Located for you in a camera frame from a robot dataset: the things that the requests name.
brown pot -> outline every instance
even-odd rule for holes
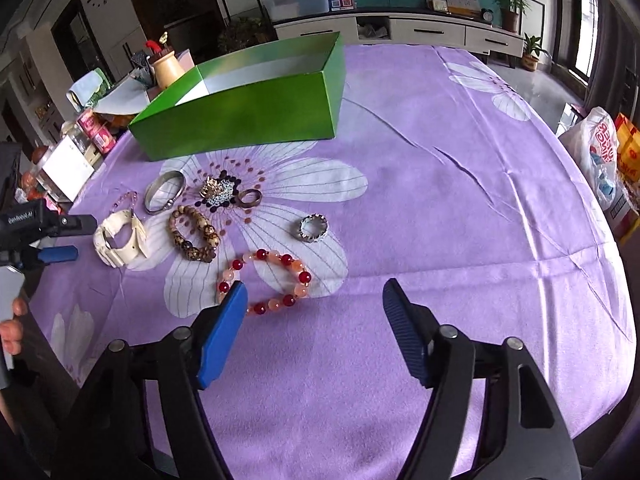
[[[540,60],[531,54],[524,54],[522,56],[522,66],[529,72],[535,72],[538,69],[538,62]]]
[[[518,33],[518,19],[520,15],[512,10],[501,9],[502,11],[502,28],[509,32]]]

drawer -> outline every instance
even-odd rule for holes
[[[429,20],[390,21],[391,39],[394,43],[465,46],[465,26]]]
[[[465,48],[471,52],[502,52],[509,56],[521,57],[524,40],[494,30],[467,27]]]
[[[326,32],[340,32],[345,44],[358,43],[358,27],[353,16],[345,18],[327,18],[326,20],[315,20],[305,23],[291,23],[281,25],[276,28],[279,40],[287,38],[297,38],[299,36],[311,36],[313,34],[324,34]]]

drawer handle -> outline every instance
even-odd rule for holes
[[[425,30],[423,28],[414,28],[414,32],[423,32],[425,34],[444,34],[442,30]]]
[[[495,43],[496,45],[509,46],[509,43],[504,43],[502,41],[488,40],[487,38],[485,38],[484,40],[488,41],[489,43]]]
[[[300,36],[312,36],[314,34],[325,34],[326,32],[333,32],[332,30],[318,30],[317,32],[304,32]]]

human hand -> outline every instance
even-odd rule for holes
[[[23,316],[27,313],[27,303],[21,298],[16,298],[12,307],[16,316]],[[4,350],[11,355],[18,355],[22,350],[22,323],[17,319],[0,323],[0,339]]]

yellow bag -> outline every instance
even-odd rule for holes
[[[632,182],[640,179],[640,132],[623,114],[616,119],[618,170]]]

